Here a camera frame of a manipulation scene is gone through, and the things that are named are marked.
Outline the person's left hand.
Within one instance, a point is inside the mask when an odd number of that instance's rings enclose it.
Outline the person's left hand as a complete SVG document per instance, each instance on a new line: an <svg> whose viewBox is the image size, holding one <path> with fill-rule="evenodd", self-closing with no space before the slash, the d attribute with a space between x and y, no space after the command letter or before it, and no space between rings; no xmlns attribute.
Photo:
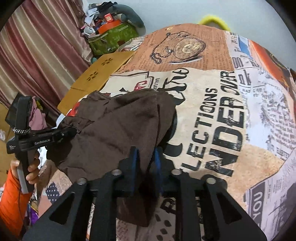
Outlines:
<svg viewBox="0 0 296 241"><path fill-rule="evenodd" d="M39 181L39 168L38 168L40 164L39 155L40 155L39 152L36 151L33 161L31 161L30 165L28 166L29 174L27 174L26 180L32 185L38 183ZM19 160L17 159L11 160L11 173L16 179L19 178L17 173L17 168L19 165L20 165Z"/></svg>

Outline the orange-sleeved left forearm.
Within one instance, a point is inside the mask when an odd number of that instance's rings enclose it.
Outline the orange-sleeved left forearm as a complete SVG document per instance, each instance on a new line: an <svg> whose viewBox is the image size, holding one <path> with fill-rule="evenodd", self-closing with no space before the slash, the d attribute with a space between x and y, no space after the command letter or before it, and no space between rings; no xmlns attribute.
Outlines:
<svg viewBox="0 0 296 241"><path fill-rule="evenodd" d="M14 237L19 238L23 229L23 219L32 193L23 194L19 180L8 172L1 197L1 222Z"/></svg>

